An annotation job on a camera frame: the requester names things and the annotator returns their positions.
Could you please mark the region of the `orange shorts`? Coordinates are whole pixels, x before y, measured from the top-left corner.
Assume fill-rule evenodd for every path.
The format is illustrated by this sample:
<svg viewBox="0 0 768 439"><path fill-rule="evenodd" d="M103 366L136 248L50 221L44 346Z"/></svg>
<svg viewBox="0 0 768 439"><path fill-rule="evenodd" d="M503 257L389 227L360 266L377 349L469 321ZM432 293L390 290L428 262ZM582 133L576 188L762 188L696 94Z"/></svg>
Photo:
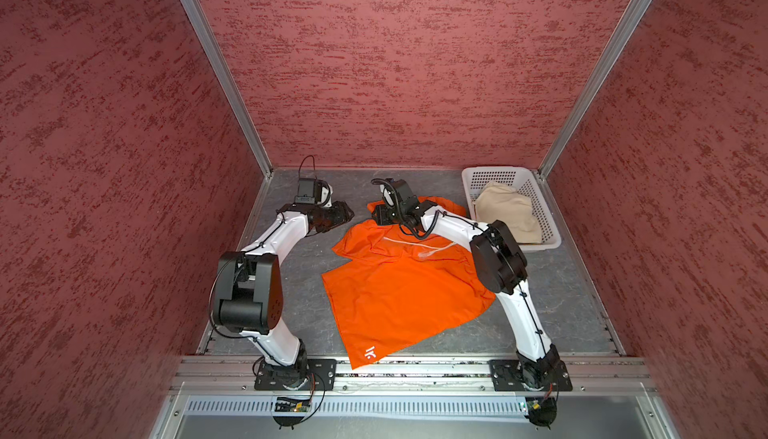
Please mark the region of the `orange shorts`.
<svg viewBox="0 0 768 439"><path fill-rule="evenodd" d="M471 253L436 234L419 241L367 219L333 251L346 262L322 279L354 369L464 325L496 300Z"/></svg>

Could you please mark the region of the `white plastic laundry basket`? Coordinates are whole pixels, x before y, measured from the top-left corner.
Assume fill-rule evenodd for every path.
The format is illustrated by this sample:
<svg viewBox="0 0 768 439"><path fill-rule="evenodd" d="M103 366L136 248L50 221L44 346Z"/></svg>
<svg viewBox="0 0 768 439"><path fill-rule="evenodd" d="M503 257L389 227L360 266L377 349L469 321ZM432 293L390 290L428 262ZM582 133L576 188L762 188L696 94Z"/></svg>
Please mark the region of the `white plastic laundry basket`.
<svg viewBox="0 0 768 439"><path fill-rule="evenodd" d="M536 244L520 244L525 253L557 249L562 238L549 205L545 200L537 176L522 167L473 167L462 171L462 184L469 214L476 220L475 201L489 182L504 184L515 189L532 203L532 215L537 219L542 230L542 241Z"/></svg>

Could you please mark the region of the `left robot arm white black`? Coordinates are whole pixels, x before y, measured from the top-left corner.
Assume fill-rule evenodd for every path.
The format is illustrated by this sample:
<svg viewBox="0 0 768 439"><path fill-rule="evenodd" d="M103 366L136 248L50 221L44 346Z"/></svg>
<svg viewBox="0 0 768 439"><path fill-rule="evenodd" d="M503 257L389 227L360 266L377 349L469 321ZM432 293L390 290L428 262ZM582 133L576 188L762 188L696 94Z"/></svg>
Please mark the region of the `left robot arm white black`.
<svg viewBox="0 0 768 439"><path fill-rule="evenodd" d="M302 239L354 218L343 201L287 204L252 244L224 253L209 297L209 323L225 338L246 340L262 354L256 385L301 390L310 381L306 347L282 319L281 262Z"/></svg>

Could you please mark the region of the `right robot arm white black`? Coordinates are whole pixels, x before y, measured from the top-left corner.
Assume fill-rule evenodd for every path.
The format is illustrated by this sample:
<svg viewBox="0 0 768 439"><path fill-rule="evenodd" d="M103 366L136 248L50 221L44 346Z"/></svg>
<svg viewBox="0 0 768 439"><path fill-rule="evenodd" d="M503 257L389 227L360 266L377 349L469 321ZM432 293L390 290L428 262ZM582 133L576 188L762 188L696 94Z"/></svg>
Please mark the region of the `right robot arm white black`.
<svg viewBox="0 0 768 439"><path fill-rule="evenodd" d="M418 201L407 212L379 204L372 218L378 225L398 225L419 240L437 235L471 252L480 283L495 294L512 328L520 381L532 391L554 386L560 355L533 304L527 259L505 223L475 222L432 201Z"/></svg>

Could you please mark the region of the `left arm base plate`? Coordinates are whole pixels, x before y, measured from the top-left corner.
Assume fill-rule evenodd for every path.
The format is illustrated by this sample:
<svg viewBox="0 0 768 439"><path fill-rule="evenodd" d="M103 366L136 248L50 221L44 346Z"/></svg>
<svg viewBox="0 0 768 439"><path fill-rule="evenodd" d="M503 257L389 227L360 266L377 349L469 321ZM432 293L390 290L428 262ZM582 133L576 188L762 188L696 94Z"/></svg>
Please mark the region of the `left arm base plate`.
<svg viewBox="0 0 768 439"><path fill-rule="evenodd" d="M292 366L279 366L260 361L253 367L256 391L309 391L334 387L337 361L334 359L299 359Z"/></svg>

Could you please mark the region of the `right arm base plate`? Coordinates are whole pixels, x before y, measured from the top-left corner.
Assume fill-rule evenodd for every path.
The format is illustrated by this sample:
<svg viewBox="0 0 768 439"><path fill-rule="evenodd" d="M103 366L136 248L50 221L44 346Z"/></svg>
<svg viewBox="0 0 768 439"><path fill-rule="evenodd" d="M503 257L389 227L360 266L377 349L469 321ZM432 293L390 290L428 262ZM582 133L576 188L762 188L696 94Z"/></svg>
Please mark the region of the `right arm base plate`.
<svg viewBox="0 0 768 439"><path fill-rule="evenodd" d="M496 392L544 393L552 388L553 392L572 392L573 384L564 362L560 361L546 379L543 386L533 387L525 384L522 367L516 359L495 359L488 362L490 378Z"/></svg>

